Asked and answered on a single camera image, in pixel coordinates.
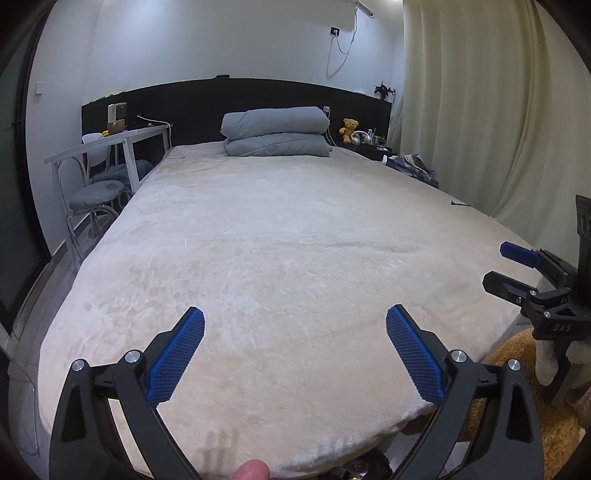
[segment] nightstand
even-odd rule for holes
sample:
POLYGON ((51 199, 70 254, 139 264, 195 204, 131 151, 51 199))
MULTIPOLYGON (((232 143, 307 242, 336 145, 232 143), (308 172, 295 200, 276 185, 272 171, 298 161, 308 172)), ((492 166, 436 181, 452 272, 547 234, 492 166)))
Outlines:
POLYGON ((375 146, 362 143, 360 146, 356 147, 351 144, 345 145, 343 143, 339 143, 339 146, 358 153, 359 155, 363 155, 369 160, 382 161, 384 155, 387 157, 392 156, 392 149, 386 147, 386 145, 375 146))

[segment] gray cushion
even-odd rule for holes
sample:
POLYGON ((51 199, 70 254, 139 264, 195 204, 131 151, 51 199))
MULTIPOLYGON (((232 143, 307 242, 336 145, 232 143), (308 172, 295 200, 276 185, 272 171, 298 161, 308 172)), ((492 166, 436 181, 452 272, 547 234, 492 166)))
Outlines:
POLYGON ((70 199, 70 208, 75 212, 90 210, 99 205, 112 202, 125 190, 125 185, 117 180, 100 181, 78 190, 70 199))
MULTIPOLYGON (((137 166, 140 180, 154 169, 154 166, 147 160, 136 160, 135 165, 137 166)), ((92 183, 97 183, 105 180, 118 180, 123 182, 127 188, 131 188, 129 173, 127 172, 127 165, 125 163, 109 167, 105 171, 97 173, 92 177, 91 181, 92 183)))
POLYGON ((332 147, 322 135, 271 134, 224 142, 231 157, 271 157, 284 155, 313 155, 329 157, 332 147))
POLYGON ((282 132, 321 134, 329 125, 324 112, 315 106, 264 108, 227 113, 222 121, 222 134, 228 140, 282 132))

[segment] teddy bear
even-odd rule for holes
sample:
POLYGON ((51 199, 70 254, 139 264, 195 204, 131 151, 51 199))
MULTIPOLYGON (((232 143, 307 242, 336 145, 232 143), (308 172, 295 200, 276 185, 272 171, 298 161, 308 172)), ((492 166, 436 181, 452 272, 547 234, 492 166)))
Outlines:
POLYGON ((351 135, 357 127, 359 126, 359 122, 357 120, 352 120, 350 118, 345 118, 343 120, 345 126, 339 130, 339 133, 343 136, 343 143, 350 144, 351 143, 351 135))

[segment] fuzzy bedspread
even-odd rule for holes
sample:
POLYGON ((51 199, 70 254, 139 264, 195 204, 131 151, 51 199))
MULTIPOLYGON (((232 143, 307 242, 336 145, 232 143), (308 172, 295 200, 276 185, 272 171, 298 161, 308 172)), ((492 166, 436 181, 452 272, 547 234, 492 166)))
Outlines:
POLYGON ((354 157, 170 151, 84 261, 43 342, 44 427, 75 359, 144 349, 189 306, 205 313, 205 337, 158 411, 204 476, 253 458, 275 477, 311 475, 428 410, 386 335, 387 310, 402 303, 480 360, 518 317, 483 276, 539 275, 500 256, 503 241, 527 244, 494 220, 354 157))

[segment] doorframe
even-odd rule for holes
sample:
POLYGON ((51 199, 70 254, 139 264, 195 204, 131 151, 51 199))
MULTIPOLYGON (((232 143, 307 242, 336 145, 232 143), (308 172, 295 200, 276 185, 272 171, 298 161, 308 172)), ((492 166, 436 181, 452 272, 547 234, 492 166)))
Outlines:
POLYGON ((26 114, 27 114, 27 97, 29 90, 29 82, 31 79, 31 70, 33 68, 33 60, 35 52, 39 45, 41 33, 47 22, 51 9, 49 9, 41 19, 33 27, 31 38, 27 45, 27 51, 22 62, 22 68, 18 79, 17 98, 15 106, 14 126, 14 146, 15 146, 15 166, 17 170, 18 187, 21 193, 21 200, 25 212, 25 221, 31 238, 35 245, 39 256, 41 257, 39 263, 30 272, 27 279, 24 281, 17 296, 12 301, 11 305, 3 305, 0 302, 0 324, 4 327, 7 334, 11 334, 14 321, 18 316, 18 312, 22 308, 29 292, 37 278, 51 260, 51 254, 47 248, 41 223, 37 216, 37 209, 35 208, 35 201, 33 199, 33 190, 31 189, 31 181, 29 177, 29 168, 27 160, 27 137, 26 137, 26 114))

